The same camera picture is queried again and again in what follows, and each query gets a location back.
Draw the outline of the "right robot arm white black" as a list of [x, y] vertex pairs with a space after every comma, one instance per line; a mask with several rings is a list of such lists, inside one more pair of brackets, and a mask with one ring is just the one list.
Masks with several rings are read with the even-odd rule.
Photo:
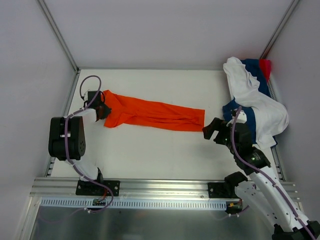
[[245, 123], [232, 124], [216, 117], [202, 132], [206, 140], [217, 132], [213, 141], [226, 146], [241, 169], [226, 176], [223, 182], [209, 182], [210, 198], [243, 200], [270, 226], [273, 240], [315, 240], [320, 236], [319, 222], [309, 220], [291, 199], [268, 158], [253, 146]]

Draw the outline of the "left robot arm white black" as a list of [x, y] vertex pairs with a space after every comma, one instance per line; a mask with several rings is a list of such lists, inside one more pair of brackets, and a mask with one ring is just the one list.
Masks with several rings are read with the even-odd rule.
[[70, 116], [50, 120], [49, 155], [69, 164], [77, 172], [80, 183], [87, 183], [87, 189], [93, 195], [101, 194], [105, 184], [101, 170], [84, 159], [87, 147], [85, 130], [110, 115], [112, 109], [105, 104], [105, 100], [103, 92], [89, 91], [82, 108]]

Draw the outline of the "orange t shirt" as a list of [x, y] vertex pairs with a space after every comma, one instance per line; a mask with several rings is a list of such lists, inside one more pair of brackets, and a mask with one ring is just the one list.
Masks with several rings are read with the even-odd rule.
[[170, 131], [201, 132], [205, 110], [123, 96], [105, 90], [104, 103], [111, 113], [104, 122], [107, 128], [122, 124], [152, 127]]

